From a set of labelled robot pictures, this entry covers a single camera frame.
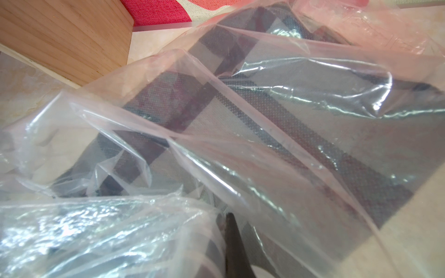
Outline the clear plastic vacuum bag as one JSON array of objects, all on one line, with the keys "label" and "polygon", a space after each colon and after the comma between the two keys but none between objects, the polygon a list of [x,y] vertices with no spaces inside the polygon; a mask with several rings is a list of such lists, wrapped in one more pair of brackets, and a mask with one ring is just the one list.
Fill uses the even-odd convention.
[{"label": "clear plastic vacuum bag", "polygon": [[3,278],[442,278],[445,50],[255,1],[1,130]]}]

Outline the dark plaid grey scarf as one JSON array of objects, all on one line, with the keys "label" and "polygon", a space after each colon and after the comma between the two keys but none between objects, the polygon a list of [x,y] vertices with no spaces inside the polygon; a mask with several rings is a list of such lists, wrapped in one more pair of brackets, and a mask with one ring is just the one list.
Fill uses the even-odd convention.
[{"label": "dark plaid grey scarf", "polygon": [[173,41],[121,109],[173,132],[99,133],[62,197],[203,187],[275,278],[445,275],[445,56],[361,49],[285,2]]}]

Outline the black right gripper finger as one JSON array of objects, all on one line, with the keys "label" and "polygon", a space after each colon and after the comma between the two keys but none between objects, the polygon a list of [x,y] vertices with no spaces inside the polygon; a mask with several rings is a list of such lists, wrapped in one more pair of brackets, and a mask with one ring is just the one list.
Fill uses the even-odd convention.
[{"label": "black right gripper finger", "polygon": [[226,215],[226,278],[256,278],[232,213]]}]

